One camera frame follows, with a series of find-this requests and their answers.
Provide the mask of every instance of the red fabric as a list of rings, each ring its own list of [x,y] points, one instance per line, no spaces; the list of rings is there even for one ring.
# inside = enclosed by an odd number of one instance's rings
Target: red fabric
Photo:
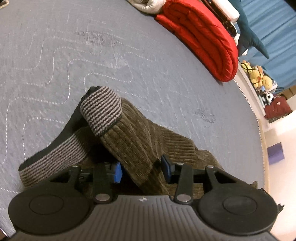
[[[197,0],[168,0],[156,21],[187,44],[218,80],[237,72],[238,51],[222,23]]]
[[[272,119],[275,117],[280,117],[286,114],[292,113],[287,100],[283,96],[276,96],[270,105],[265,106],[264,111],[266,113],[266,119]]]

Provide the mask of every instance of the round black pad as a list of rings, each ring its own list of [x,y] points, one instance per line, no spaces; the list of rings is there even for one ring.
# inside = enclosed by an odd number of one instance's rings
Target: round black pad
[[[65,183],[51,183],[18,194],[9,204],[17,229],[39,235],[57,234],[79,225],[89,212],[88,200]]]
[[[239,236],[269,231],[277,217],[276,203],[268,194],[238,183],[221,184],[207,192],[197,210],[209,226]]]

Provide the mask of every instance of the stain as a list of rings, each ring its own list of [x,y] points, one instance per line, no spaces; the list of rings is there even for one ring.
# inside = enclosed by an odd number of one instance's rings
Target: stain
[[[215,115],[207,108],[197,109],[194,113],[206,122],[214,123],[216,120]]]
[[[75,33],[78,36],[86,37],[86,41],[94,45],[103,47],[116,47],[121,45],[121,42],[111,34],[98,31],[80,31]]]

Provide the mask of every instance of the blue curtain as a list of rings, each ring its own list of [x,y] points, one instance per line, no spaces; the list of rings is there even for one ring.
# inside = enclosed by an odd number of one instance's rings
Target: blue curtain
[[[266,46],[270,59],[255,48],[246,60],[262,66],[279,87],[296,85],[296,12],[284,0],[242,0],[251,29]]]

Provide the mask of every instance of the metal rivet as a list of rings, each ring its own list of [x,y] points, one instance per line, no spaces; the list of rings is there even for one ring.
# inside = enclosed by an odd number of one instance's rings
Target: metal rivet
[[[141,197],[141,198],[139,199],[139,201],[140,201],[140,202],[146,202],[146,201],[147,201],[147,198],[145,198],[145,197]]]
[[[96,200],[100,202],[106,202],[110,199],[110,196],[106,193],[100,193],[96,195]]]
[[[177,196],[177,200],[180,202],[189,202],[191,200],[191,197],[189,195],[186,194],[179,194]]]

